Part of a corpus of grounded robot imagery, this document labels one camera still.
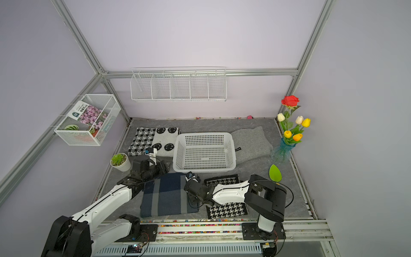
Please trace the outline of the black white houndstooth scarf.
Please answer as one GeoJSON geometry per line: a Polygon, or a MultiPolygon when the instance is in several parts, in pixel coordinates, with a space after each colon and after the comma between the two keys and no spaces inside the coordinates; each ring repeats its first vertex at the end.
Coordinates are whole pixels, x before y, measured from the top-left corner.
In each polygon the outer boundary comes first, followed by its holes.
{"type": "MultiPolygon", "coordinates": [[[[227,175],[220,177],[212,177],[204,180],[206,186],[211,185],[232,185],[239,183],[238,175],[227,175]]],[[[227,203],[221,206],[206,207],[209,220],[218,220],[223,218],[238,217],[248,214],[248,209],[245,203],[227,203]]]]}

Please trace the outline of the navy grey plaid scarf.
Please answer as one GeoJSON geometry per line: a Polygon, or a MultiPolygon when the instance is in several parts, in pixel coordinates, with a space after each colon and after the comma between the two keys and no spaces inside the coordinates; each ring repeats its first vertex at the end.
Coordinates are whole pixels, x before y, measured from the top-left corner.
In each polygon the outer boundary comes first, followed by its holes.
{"type": "Polygon", "coordinates": [[[199,205],[188,198],[184,190],[186,176],[167,173],[146,183],[140,206],[141,217],[169,216],[197,213],[199,205]]]}

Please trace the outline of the white plastic perforated basket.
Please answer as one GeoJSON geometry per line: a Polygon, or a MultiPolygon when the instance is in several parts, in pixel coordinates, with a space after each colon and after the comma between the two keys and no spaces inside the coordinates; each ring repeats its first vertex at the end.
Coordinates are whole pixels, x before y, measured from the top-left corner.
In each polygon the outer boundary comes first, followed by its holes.
{"type": "Polygon", "coordinates": [[[175,172],[228,172],[236,166],[234,141],[229,133],[184,133],[176,139],[173,155],[175,172]]]}

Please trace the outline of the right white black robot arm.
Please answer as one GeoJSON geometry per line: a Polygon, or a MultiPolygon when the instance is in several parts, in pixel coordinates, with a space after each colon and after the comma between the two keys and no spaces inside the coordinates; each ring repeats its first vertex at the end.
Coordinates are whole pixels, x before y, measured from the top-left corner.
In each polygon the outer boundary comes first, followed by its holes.
{"type": "Polygon", "coordinates": [[[249,180],[231,185],[203,185],[196,175],[185,175],[184,190],[195,200],[210,206],[227,203],[244,203],[259,214],[257,231],[273,233],[275,225],[285,217],[287,190],[279,183],[259,175],[251,175],[249,180]]]}

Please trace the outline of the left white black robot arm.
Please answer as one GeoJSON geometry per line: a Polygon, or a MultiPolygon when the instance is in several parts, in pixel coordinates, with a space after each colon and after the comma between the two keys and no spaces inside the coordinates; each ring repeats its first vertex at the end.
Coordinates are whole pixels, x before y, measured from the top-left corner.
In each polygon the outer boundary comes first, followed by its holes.
{"type": "Polygon", "coordinates": [[[43,257],[92,257],[106,246],[124,238],[143,239],[140,219],[123,214],[113,223],[101,223],[123,204],[136,197],[146,183],[170,171],[157,157],[136,157],[140,166],[121,179],[101,199],[71,216],[61,216],[51,226],[43,257]]]}

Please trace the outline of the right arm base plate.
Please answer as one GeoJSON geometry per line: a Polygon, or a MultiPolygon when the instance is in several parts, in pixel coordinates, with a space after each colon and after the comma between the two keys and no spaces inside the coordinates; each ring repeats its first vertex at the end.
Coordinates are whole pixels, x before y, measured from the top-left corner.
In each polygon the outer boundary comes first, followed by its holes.
{"type": "Polygon", "coordinates": [[[241,225],[241,229],[243,233],[243,240],[245,241],[274,241],[283,240],[286,238],[282,223],[275,223],[272,232],[267,232],[262,229],[259,229],[258,224],[256,222],[243,223],[241,225]]]}

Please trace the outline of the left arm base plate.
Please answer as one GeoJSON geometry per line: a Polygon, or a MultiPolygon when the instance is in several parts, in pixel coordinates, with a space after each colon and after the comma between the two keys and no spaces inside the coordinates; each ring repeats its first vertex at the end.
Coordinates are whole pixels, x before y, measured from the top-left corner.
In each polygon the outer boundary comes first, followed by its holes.
{"type": "Polygon", "coordinates": [[[116,243],[145,243],[155,242],[157,237],[158,225],[156,224],[141,224],[139,232],[130,233],[128,236],[121,238],[116,243]]]}

